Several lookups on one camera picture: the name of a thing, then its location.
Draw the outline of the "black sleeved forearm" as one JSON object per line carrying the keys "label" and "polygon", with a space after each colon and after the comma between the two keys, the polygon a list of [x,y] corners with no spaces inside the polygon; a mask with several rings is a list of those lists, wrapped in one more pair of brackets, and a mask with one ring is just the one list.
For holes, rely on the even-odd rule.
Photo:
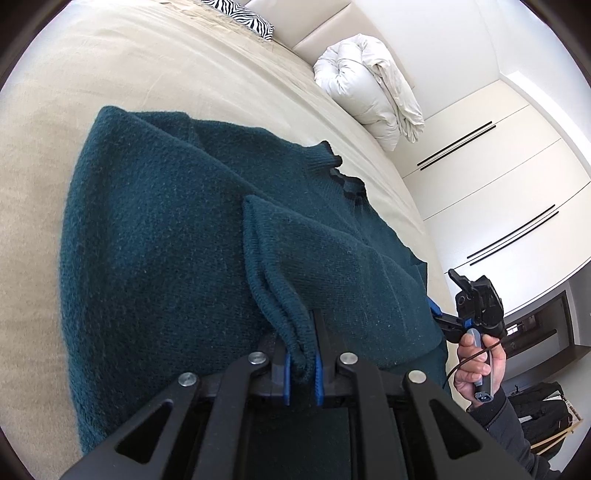
{"label": "black sleeved forearm", "polygon": [[531,444],[502,388],[489,403],[472,397],[467,412],[533,479],[560,478],[560,471],[552,470],[548,460],[531,451]]}

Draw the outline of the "person's right hand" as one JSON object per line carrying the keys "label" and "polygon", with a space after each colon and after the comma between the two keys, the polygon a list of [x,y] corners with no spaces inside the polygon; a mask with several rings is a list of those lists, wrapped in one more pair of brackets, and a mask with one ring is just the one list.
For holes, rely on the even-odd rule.
{"label": "person's right hand", "polygon": [[483,378],[492,379],[492,392],[497,394],[506,371],[506,352],[499,339],[485,334],[482,346],[476,344],[470,333],[463,335],[457,350],[461,363],[454,375],[454,386],[458,393],[471,403],[472,408],[483,405],[475,397],[475,383]]}

